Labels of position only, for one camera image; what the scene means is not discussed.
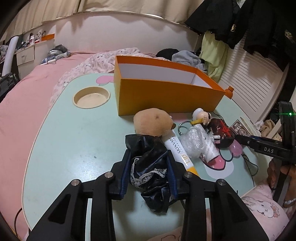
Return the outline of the white skincare tube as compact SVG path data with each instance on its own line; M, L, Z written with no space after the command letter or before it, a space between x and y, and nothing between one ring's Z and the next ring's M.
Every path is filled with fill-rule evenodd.
M162 141L168 150L171 150L176 162L182 163L188 172L194 173L198 176L197 170L193 162L186 153L176 133L170 130L168 134L162 136Z

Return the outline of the black satin lace cloth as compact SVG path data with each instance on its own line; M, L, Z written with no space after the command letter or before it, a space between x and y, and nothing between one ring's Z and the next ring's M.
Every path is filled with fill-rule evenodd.
M130 183L139 188L143 200L155 213L166 213L172 194L168 181L168 149L160 137L131 134L125 136L132 166Z

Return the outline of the clear plastic item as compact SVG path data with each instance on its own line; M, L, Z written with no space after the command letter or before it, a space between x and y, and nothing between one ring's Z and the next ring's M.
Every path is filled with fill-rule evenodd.
M214 142L200 124L181 134L179 140L190 158L200 158L203 162L208 163L219 156Z

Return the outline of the pink round case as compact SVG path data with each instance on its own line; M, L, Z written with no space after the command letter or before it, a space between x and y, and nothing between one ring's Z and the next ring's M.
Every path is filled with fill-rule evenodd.
M242 155L243 153L243 147L239 142L236 140L233 141L233 143L229 146L229 151L233 155L233 157L238 158Z

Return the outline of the brown plush toy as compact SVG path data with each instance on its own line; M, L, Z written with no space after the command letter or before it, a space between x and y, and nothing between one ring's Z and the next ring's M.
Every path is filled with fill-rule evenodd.
M133 117L135 133L161 137L176 127L172 117L164 110L149 108L141 110Z

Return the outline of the brown patterned card box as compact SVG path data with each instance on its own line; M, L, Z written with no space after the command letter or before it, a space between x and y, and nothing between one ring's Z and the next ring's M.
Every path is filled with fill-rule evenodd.
M241 121L236 120L231 126L230 129L233 131L234 135L242 135L250 137L251 134L247 128L241 123Z

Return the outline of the cartoon figure keychain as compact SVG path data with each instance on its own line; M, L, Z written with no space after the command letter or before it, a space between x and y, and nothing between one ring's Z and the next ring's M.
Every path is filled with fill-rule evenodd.
M192 113L192 121L191 125L195 126L197 124L201 124L203 126L207 126L211 121L211 114L204 111L202 108L197 108Z

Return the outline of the dark red black box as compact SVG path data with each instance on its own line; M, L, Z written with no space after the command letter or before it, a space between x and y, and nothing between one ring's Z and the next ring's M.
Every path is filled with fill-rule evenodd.
M208 127L212 130L213 135L220 136L219 148L228 148L234 141L234 136L226 122L219 118L212 118Z

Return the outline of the orange cardboard box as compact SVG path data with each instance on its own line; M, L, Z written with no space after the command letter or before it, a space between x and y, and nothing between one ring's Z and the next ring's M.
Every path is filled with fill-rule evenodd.
M166 60L116 56L114 88L119 116L148 108L167 113L212 112L225 94L201 70Z

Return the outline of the mint green lap table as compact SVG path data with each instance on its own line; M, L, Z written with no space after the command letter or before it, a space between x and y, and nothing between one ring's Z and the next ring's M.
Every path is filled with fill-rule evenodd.
M73 104L73 96L86 87L100 86L114 94L111 80L112 74L98 73L72 80L47 114L31 149L23 182L23 213L30 228L72 180L94 180L122 160L125 136L134 133L133 117L118 116L114 96L97 108L82 109ZM117 240L148 240L183 223L180 202L170 206L166 214L156 214L133 186L112 207Z

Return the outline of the orange bottle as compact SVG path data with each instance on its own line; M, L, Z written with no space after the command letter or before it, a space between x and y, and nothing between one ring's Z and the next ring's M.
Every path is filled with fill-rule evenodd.
M227 89L225 89L225 96L229 99L232 99L233 97L234 88L232 86L229 86Z

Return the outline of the light green garment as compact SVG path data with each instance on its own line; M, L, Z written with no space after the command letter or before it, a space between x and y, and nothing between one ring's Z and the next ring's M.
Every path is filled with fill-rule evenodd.
M215 82L220 80L224 70L228 49L229 46L223 41L217 41L213 33L204 33L200 58L207 63L208 76Z

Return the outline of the white nightstand drawer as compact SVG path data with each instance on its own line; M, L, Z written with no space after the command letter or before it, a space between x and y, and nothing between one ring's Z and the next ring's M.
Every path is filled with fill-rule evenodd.
M36 66L35 62L35 46L31 45L29 47L25 47L16 51L16 63L18 66L23 64L32 64L34 67Z

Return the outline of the white roll tube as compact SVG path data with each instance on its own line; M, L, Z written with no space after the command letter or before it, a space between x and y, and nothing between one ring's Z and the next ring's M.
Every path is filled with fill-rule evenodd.
M4 60L2 76L5 76L5 75L11 73L13 57L15 54L16 45L17 45L18 40L19 40L19 36L14 36L13 38L11 38L11 41L10 41L10 44L8 46L8 50L6 53L6 57Z

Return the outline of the beige curtain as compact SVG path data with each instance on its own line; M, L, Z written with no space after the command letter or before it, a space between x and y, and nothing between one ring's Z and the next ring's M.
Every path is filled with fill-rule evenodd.
M123 11L182 24L201 3L200 0L29 1L8 25L3 38L9 40L46 22L82 12Z

